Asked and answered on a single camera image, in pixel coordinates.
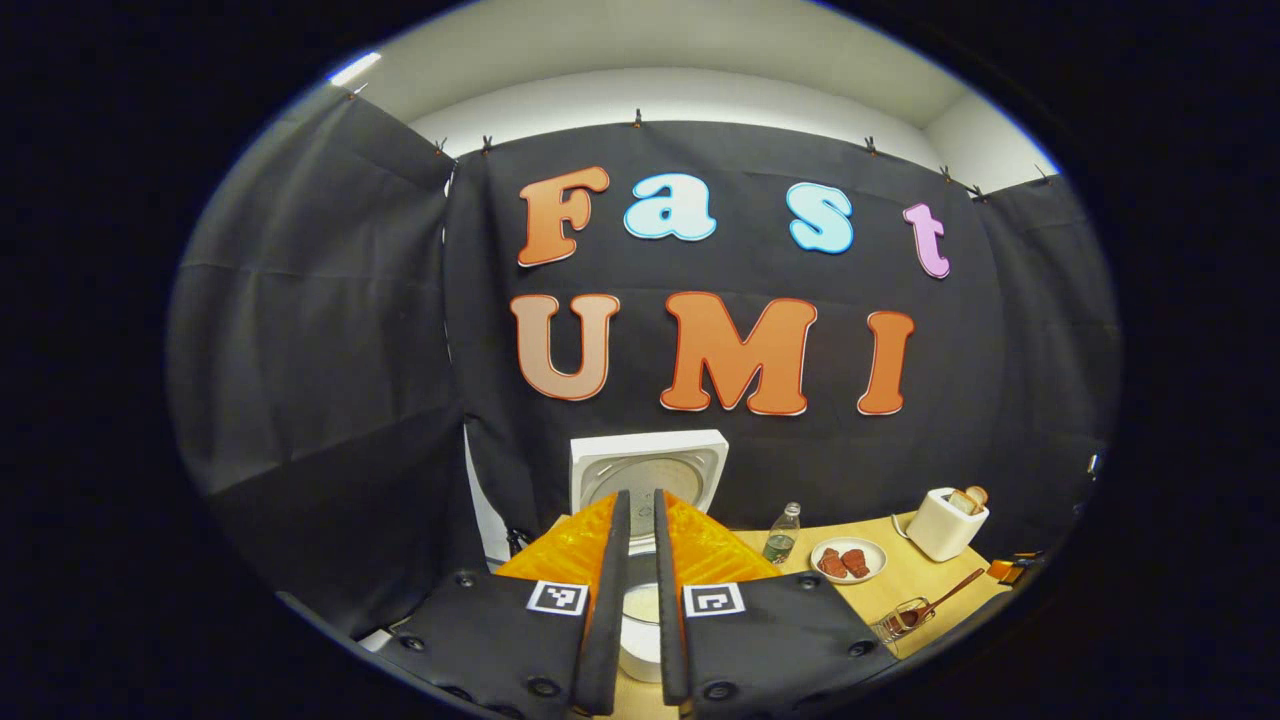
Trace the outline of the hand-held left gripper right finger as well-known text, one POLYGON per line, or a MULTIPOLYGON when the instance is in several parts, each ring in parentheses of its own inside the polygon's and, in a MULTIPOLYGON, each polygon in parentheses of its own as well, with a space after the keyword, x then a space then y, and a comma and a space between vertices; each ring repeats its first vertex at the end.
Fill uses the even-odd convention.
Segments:
POLYGON ((681 719, 822 719, 869 693, 899 664, 817 571, 678 580, 660 489, 655 561, 663 698, 681 719))

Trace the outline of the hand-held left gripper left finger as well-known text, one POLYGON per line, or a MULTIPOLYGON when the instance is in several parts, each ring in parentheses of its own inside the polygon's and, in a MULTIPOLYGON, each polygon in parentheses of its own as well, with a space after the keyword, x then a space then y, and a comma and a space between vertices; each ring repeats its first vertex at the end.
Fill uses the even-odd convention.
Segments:
POLYGON ((387 665, 483 719, 608 716, 630 542, 630 495, 595 503, 596 579, 456 571, 385 643, 387 665))

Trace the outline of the white rice cooker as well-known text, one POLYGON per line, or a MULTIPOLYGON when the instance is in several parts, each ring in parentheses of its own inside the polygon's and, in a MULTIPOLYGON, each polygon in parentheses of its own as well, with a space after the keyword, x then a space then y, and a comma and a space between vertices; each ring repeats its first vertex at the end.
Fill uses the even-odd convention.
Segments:
MULTIPOLYGON (((620 491, 630 493, 623 596, 635 585, 658 585, 655 491, 662 489, 669 497, 707 511, 716 497, 728 451, 728 441, 713 429, 571 439, 573 511, 620 491)), ((660 682, 660 624, 636 623, 622 615, 620 669, 637 682, 660 682)))

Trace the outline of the white toaster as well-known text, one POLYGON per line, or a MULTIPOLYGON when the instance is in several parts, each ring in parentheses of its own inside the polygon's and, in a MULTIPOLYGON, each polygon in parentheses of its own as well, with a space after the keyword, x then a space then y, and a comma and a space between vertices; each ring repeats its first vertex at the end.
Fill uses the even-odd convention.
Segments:
POLYGON ((989 507, 969 516, 947 502, 956 488, 931 489, 906 527, 906 537, 932 561, 946 562, 961 555, 989 518, 989 507))

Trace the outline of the clear plastic water bottle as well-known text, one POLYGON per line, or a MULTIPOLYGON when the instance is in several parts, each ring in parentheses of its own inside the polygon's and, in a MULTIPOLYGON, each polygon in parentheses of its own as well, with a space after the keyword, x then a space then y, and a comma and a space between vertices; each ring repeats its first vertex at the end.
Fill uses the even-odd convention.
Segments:
POLYGON ((785 505, 783 511, 774 520, 767 534, 762 550, 765 560, 774 565, 788 560, 800 532, 800 512, 801 505, 799 502, 787 502, 785 505))

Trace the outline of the white round plate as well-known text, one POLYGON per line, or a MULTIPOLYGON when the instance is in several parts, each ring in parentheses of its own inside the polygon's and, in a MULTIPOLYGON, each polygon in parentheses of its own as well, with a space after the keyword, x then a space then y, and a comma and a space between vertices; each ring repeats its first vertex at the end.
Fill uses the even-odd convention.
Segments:
POLYGON ((813 548, 813 551, 810 552, 809 561, 810 561, 812 569, 815 570, 815 571, 818 571, 822 577, 824 577, 829 582, 833 582, 837 585, 852 585, 852 584, 860 584, 860 583, 868 582, 868 580, 878 577, 884 570, 884 568, 887 566, 888 557, 887 557, 887 553, 884 552, 884 550, 881 548, 876 542, 872 542, 869 539, 856 538, 856 537, 842 537, 841 536, 841 537, 833 537, 833 538, 828 538, 828 539, 823 539, 823 541, 818 542, 815 544, 815 547, 813 548), (861 578, 861 579, 856 579, 856 578, 851 577, 850 574, 849 574, 847 578, 844 578, 844 579, 841 579, 841 578, 832 578, 832 577, 826 575, 823 571, 820 571, 817 568, 817 564, 819 561, 819 556, 822 555, 823 550, 827 548, 827 547, 836 548, 840 552, 840 555, 842 555, 844 552, 846 552, 846 551, 849 551, 851 548, 861 548, 861 550, 864 550, 865 555, 867 555, 867 564, 868 564, 868 566, 870 569, 870 574, 868 577, 861 578))

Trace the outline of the black backdrop cloth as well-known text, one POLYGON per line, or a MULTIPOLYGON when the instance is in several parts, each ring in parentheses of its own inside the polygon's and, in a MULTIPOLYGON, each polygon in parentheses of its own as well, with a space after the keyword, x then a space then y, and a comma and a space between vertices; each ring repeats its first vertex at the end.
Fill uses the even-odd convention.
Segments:
POLYGON ((177 443, 275 591, 358 639, 570 512, 576 437, 718 430, 710 515, 833 525, 982 486, 975 547, 1065 537, 1123 331, 1062 178, 972 199, 764 126, 588 126, 452 159, 326 91, 239 159, 182 260, 177 443))

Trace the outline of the row of black cloth clips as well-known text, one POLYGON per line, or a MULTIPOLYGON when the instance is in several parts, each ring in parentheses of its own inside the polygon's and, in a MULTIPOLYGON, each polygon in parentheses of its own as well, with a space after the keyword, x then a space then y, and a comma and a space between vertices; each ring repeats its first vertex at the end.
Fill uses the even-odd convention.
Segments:
POLYGON ((876 149, 881 156, 947 173, 982 193, 1033 181, 1044 183, 1059 173, 1036 141, 989 108, 933 140, 865 104, 794 85, 728 88, 658 82, 632 87, 637 96, 626 99, 617 87, 600 85, 521 85, 402 122, 430 141, 444 141, 445 152, 453 156, 477 150, 484 141, 504 143, 580 127, 639 129, 662 120, 699 120, 788 129, 850 142, 861 151, 876 149))

